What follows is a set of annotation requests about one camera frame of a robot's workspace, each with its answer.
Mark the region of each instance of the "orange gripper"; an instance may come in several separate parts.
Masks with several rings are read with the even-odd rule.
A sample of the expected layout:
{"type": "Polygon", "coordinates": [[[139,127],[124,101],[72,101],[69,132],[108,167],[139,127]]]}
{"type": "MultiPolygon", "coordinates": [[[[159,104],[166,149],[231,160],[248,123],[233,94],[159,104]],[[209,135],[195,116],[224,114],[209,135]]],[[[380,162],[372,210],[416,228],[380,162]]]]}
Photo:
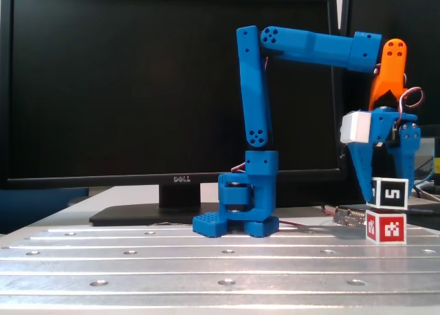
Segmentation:
{"type": "Polygon", "coordinates": [[[382,61],[379,74],[371,87],[369,110],[374,110],[375,104],[385,94],[391,92],[396,101],[406,91],[404,84],[406,62],[406,44],[400,39],[392,39],[385,43],[382,51],[382,61]]]}

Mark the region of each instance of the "monitor stand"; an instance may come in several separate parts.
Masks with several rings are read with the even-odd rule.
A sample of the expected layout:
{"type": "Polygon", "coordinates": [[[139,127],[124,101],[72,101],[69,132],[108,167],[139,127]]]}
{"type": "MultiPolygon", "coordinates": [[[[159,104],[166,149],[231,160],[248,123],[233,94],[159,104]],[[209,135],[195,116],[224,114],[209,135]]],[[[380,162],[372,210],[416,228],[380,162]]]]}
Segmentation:
{"type": "Polygon", "coordinates": [[[193,217],[218,210],[218,203],[200,202],[200,184],[159,185],[158,204],[112,206],[89,221],[97,227],[192,224],[193,217]]]}

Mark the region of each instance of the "blue chair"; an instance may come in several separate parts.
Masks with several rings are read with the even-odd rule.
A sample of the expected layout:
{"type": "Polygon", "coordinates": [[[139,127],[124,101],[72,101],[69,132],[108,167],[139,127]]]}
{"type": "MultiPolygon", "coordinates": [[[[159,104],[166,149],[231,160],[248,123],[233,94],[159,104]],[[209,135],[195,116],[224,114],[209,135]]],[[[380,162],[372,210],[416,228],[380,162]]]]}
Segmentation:
{"type": "Polygon", "coordinates": [[[69,200],[88,195],[88,188],[0,190],[0,234],[32,224],[66,208],[69,200]]]}

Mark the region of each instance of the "bolt hole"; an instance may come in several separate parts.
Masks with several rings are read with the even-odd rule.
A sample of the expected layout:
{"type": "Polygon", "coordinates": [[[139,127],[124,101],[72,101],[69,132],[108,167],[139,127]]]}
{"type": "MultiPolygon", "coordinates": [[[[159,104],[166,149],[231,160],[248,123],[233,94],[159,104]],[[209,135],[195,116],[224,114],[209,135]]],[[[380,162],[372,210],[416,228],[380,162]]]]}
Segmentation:
{"type": "Polygon", "coordinates": [[[354,286],[364,286],[366,285],[366,283],[364,281],[361,281],[360,279],[352,279],[350,281],[346,282],[349,285],[354,285],[354,286]]]}
{"type": "Polygon", "coordinates": [[[94,282],[90,283],[91,286],[104,286],[104,285],[107,285],[107,284],[109,284],[109,282],[107,282],[104,279],[98,279],[97,281],[94,281],[94,282]]]}
{"type": "Polygon", "coordinates": [[[224,286],[230,286],[230,285],[234,285],[235,281],[233,279],[222,279],[221,281],[219,281],[219,284],[224,286]]]}

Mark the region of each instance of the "metal slotted surface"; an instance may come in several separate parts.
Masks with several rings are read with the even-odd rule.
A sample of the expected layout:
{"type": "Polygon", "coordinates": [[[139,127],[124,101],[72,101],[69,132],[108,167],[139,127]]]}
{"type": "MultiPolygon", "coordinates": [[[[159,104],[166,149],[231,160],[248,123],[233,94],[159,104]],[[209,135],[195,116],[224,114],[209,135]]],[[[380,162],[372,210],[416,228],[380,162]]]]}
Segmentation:
{"type": "Polygon", "coordinates": [[[438,236],[414,227],[405,246],[375,246],[364,234],[342,226],[281,228],[264,239],[209,239],[190,226],[51,229],[0,250],[0,313],[440,305],[438,236]]]}

